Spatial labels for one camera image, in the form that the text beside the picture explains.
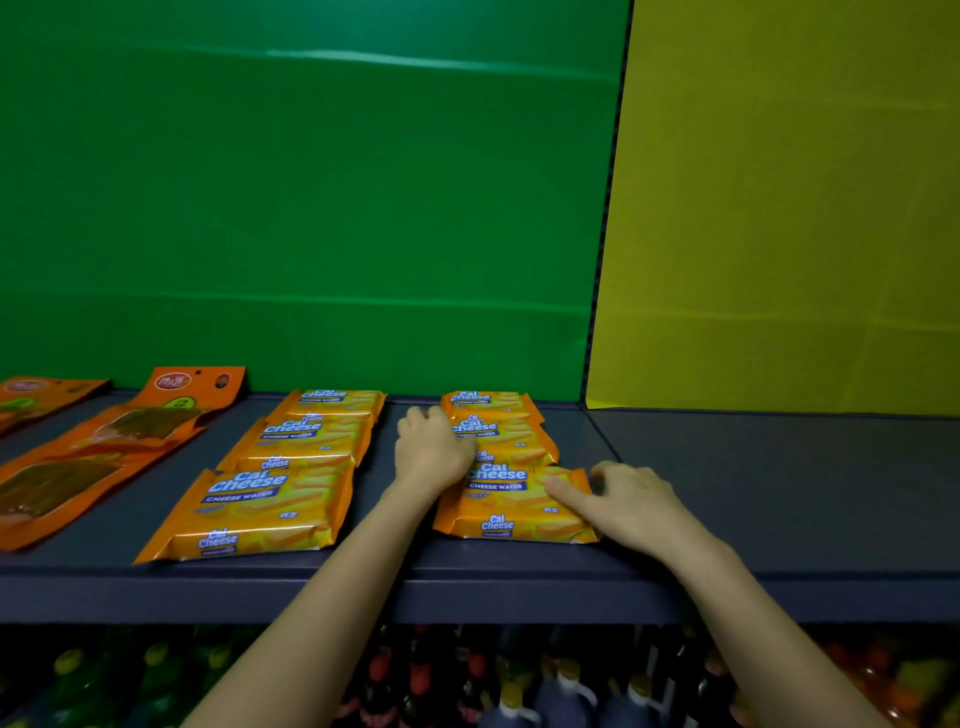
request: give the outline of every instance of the red bottle cap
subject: red bottle cap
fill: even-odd
[[[377,655],[370,660],[370,679],[373,680],[374,683],[385,680],[389,671],[390,660],[387,659],[386,655]]]
[[[467,669],[471,677],[483,677],[487,672],[487,658],[482,652],[471,652],[467,661]]]
[[[428,690],[430,690],[429,667],[411,667],[410,693],[412,695],[424,695]]]

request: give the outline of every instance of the green backdrop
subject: green backdrop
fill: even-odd
[[[627,0],[0,5],[0,376],[579,396]]]

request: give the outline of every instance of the right hand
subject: right hand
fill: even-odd
[[[590,476],[606,481],[602,496],[589,496],[558,478],[547,480],[546,492],[614,541],[669,567],[691,541],[709,537],[673,487],[649,468],[605,460]]]

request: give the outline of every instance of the left hand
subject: left hand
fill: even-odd
[[[396,426],[396,485],[417,489],[432,501],[466,474],[476,456],[476,436],[457,437],[444,411],[430,407],[426,417],[411,407]]]

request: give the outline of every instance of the forearm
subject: forearm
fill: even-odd
[[[761,725],[888,725],[729,546],[704,530],[677,552],[667,566],[696,603]]]
[[[327,725],[429,504],[388,488],[183,725]]]

